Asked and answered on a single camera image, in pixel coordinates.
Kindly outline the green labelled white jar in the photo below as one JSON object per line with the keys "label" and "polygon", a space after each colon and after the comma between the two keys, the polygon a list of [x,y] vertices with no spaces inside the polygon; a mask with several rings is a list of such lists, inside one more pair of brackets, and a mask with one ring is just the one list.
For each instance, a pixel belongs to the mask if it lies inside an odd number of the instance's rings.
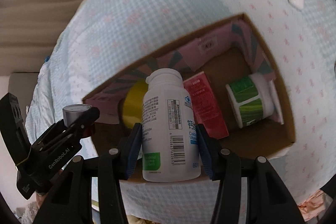
{"label": "green labelled white jar", "polygon": [[269,83],[261,73],[227,84],[226,90],[239,128],[268,118],[275,111]]}

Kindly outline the red rectangular box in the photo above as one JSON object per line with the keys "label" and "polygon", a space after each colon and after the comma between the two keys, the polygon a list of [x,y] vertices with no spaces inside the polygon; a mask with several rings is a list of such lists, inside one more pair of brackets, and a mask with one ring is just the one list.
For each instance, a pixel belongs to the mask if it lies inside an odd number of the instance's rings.
{"label": "red rectangular box", "polygon": [[223,139],[229,136],[226,123],[210,82],[200,72],[183,82],[189,92],[197,124],[203,124],[210,137]]}

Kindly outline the white pill bottle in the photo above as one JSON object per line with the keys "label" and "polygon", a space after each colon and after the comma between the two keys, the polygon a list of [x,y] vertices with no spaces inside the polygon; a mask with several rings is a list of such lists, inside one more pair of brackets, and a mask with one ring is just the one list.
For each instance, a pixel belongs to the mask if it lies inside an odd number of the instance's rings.
{"label": "white pill bottle", "polygon": [[181,74],[158,69],[146,78],[142,104],[143,178],[177,182],[201,174],[191,98]]}

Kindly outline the small silver red bottle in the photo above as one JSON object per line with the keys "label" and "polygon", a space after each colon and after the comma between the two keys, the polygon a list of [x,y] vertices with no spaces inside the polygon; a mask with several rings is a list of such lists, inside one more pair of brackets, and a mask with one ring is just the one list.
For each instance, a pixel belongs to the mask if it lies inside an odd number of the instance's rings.
{"label": "small silver red bottle", "polygon": [[91,109],[91,105],[75,104],[63,108],[63,120],[66,127],[69,127],[75,120]]}

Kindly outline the yellow tape roll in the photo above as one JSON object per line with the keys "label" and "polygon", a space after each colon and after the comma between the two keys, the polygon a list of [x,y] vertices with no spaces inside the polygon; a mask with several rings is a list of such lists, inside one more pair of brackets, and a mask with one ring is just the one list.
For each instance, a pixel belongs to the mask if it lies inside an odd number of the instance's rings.
{"label": "yellow tape roll", "polygon": [[148,84],[144,79],[137,81],[129,89],[121,109],[121,118],[126,128],[132,129],[135,123],[141,123],[143,98],[147,91]]}

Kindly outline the open cardboard box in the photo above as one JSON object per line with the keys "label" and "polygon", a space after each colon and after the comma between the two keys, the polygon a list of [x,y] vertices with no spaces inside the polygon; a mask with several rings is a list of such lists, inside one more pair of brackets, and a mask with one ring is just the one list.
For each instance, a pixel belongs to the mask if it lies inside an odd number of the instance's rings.
{"label": "open cardboard box", "polygon": [[179,71],[191,97],[195,123],[240,157],[274,156],[295,142],[290,100],[265,40],[246,14],[187,34],[127,66],[91,91],[83,102],[100,110],[115,139],[142,112],[146,77]]}

